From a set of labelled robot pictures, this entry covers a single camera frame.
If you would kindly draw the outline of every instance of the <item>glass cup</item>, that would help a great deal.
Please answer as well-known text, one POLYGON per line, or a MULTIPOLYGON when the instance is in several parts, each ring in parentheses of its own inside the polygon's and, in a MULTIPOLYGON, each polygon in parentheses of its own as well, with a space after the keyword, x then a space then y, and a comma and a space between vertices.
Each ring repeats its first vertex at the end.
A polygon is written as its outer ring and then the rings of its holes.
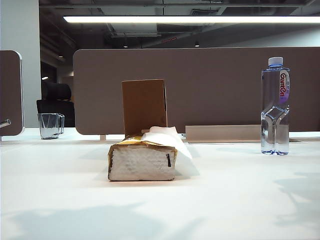
POLYGON ((65 130, 65 116, 60 113, 38 113, 41 139, 57 139, 65 130))

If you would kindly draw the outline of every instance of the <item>gray partition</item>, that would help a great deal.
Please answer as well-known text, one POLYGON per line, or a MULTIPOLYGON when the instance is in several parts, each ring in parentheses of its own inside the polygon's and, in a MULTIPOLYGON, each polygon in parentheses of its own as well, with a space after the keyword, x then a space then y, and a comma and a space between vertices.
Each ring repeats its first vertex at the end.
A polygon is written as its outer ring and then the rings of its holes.
POLYGON ((0 136, 14 136, 24 130, 22 86, 20 54, 12 50, 0 51, 0 122, 11 120, 11 125, 0 128, 0 136))
POLYGON ((284 57, 290 131, 320 131, 320 47, 82 49, 74 54, 78 132, 124 132, 121 81, 164 79, 169 126, 260 124, 261 70, 284 57))

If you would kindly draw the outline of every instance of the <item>black chair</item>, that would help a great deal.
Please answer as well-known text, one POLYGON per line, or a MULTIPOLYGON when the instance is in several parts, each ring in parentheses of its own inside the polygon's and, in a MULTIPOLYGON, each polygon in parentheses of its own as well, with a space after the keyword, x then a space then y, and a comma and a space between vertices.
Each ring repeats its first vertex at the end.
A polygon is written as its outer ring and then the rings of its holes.
POLYGON ((42 99, 36 101, 39 114, 59 113, 64 115, 64 126, 75 127, 75 107, 70 101, 71 90, 67 84, 42 81, 42 99))

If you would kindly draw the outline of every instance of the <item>brown cardboard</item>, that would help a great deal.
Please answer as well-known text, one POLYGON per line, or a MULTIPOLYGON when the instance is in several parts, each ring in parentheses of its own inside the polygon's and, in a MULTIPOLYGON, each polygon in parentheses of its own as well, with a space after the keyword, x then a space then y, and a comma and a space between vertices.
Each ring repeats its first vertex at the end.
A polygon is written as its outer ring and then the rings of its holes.
POLYGON ((122 103, 125 136, 141 135, 152 126, 168 126, 163 79, 123 81, 122 103))
POLYGON ((260 142, 261 125, 185 126, 188 143, 256 143, 260 142))

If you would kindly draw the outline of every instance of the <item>bottle label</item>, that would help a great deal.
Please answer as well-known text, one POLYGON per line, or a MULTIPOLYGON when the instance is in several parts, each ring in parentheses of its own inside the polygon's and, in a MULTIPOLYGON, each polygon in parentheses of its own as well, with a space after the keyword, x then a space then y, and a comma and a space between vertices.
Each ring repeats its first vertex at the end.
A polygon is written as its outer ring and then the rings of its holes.
POLYGON ((290 77, 286 70, 280 71, 279 86, 279 103, 283 104, 288 100, 290 93, 290 77))

